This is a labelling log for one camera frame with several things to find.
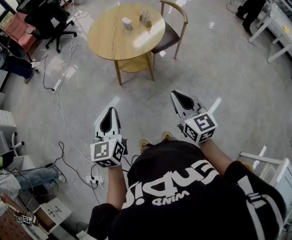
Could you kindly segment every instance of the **pink chair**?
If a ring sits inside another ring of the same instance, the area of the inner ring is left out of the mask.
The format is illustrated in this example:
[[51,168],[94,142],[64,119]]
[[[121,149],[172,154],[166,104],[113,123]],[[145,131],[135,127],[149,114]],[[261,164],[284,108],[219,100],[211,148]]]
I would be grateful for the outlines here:
[[37,39],[32,34],[27,33],[27,28],[36,28],[25,23],[26,16],[27,15],[24,13],[17,12],[11,22],[6,26],[5,31],[11,36],[13,40],[17,41],[18,44],[22,46],[30,61],[32,61],[28,51]]

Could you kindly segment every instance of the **gray floor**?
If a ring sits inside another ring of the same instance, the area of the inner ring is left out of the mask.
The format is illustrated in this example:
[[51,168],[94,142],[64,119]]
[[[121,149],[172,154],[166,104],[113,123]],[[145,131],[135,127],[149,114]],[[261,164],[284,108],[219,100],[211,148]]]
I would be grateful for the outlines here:
[[[215,113],[219,127],[214,140],[231,158],[237,159],[240,151],[258,154],[264,145],[265,156],[287,157],[292,163],[292,63],[283,56],[268,64],[269,54],[279,49],[273,46],[273,37],[267,32],[253,44],[233,14],[226,10],[229,0],[170,0],[187,12],[189,24],[177,60],[173,59],[176,46],[158,56],[155,82],[148,70],[140,73],[122,73],[123,85],[119,86],[113,62],[97,57],[87,45],[87,34],[93,20],[105,10],[128,3],[140,3],[160,11],[160,0],[86,0],[75,11],[89,11],[79,20],[81,46],[71,59],[70,72],[60,92],[59,102],[73,143],[85,157],[90,158],[90,143],[94,137],[94,122],[106,108],[117,109],[122,134],[128,138],[128,160],[139,154],[138,141],[160,141],[164,131],[183,139],[176,125],[178,116],[170,102],[172,90],[196,94],[206,107],[217,97],[222,103]],[[182,17],[176,10],[166,7],[165,19],[181,31]],[[45,84],[54,87],[62,75],[60,63],[69,57],[71,37],[63,37],[62,52],[56,53],[55,44],[49,50],[42,42],[34,52],[39,60],[46,61]],[[23,79],[12,76],[5,88],[4,109],[12,112],[18,126],[18,137],[26,145],[22,153],[29,155],[37,166],[60,157],[59,141],[65,143],[65,160],[76,168],[82,177],[90,175],[91,164],[71,145],[63,118],[57,107],[57,96],[43,87],[44,63],[36,66],[41,73],[28,85]],[[77,175],[61,160],[58,167],[66,175],[69,185]],[[126,162],[123,168],[128,169]],[[99,168],[105,178],[107,170]],[[106,192],[96,190],[100,202]],[[73,211],[67,224],[73,229],[76,222],[88,222],[92,208],[97,205],[90,188],[76,179],[73,185],[57,196]]]

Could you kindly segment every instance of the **jeans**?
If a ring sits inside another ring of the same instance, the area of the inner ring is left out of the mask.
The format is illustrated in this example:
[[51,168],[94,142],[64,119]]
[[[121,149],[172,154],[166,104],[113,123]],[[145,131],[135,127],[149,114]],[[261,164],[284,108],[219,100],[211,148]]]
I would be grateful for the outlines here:
[[30,62],[25,59],[18,59],[14,56],[7,56],[6,62],[1,67],[2,70],[15,73],[25,79],[30,78],[33,68]]
[[58,179],[58,169],[56,167],[32,169],[20,173],[14,172],[13,175],[16,177],[22,190],[31,189],[32,187],[37,187],[45,183],[51,183],[53,180]]
[[239,17],[243,17],[245,14],[247,14],[243,22],[243,25],[246,28],[249,28],[250,24],[252,24],[252,22],[257,19],[266,1],[267,0],[247,0],[238,10],[237,15]]

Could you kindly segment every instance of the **desk leg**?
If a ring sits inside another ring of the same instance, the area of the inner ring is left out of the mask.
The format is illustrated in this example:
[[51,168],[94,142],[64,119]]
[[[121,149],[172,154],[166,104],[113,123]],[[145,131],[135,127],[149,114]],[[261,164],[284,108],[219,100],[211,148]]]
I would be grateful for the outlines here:
[[119,84],[122,86],[118,61],[115,60],[114,63],[115,63],[115,67],[116,67],[116,73],[117,73]]
[[282,37],[282,34],[280,34],[274,41],[272,41],[271,43],[274,45],[275,43],[277,43],[279,41],[279,39]]
[[146,59],[147,59],[147,62],[148,62],[149,71],[150,71],[150,74],[151,74],[151,79],[153,81],[155,81],[154,70],[153,70],[152,63],[151,63],[151,52],[146,53]]
[[259,36],[259,34],[270,24],[270,22],[271,22],[271,19],[269,18],[268,20],[266,20],[265,21],[265,23],[264,23],[264,25],[262,25],[257,31],[256,31],[256,33],[250,38],[250,39],[248,39],[248,42],[252,42],[252,41],[254,41],[255,40],[255,38],[257,37],[257,36]]
[[283,49],[281,49],[279,52],[277,52],[273,56],[269,57],[268,60],[267,60],[267,62],[268,63],[273,62],[274,59],[278,58],[280,55],[282,55],[283,53],[285,53],[286,51],[288,51],[290,48],[292,48],[292,43],[290,43],[289,45],[287,45],[286,47],[284,47]]
[[265,16],[260,20],[260,22],[257,23],[256,28],[259,28],[260,25],[264,22],[264,20],[269,17],[270,15],[270,9],[268,10],[268,12],[265,13]]

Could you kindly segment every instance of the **black t-shirt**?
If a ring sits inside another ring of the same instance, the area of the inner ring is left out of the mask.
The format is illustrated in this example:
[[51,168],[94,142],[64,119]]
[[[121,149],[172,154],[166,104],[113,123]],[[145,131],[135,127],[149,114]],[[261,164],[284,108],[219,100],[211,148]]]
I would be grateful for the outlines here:
[[[121,210],[108,203],[93,208],[88,234],[98,240],[257,239],[237,184],[244,176],[254,193],[273,198],[284,219],[279,192],[241,162],[234,161],[221,176],[198,147],[177,140],[159,143],[130,168]],[[270,205],[257,210],[265,239],[276,239],[279,227]]]

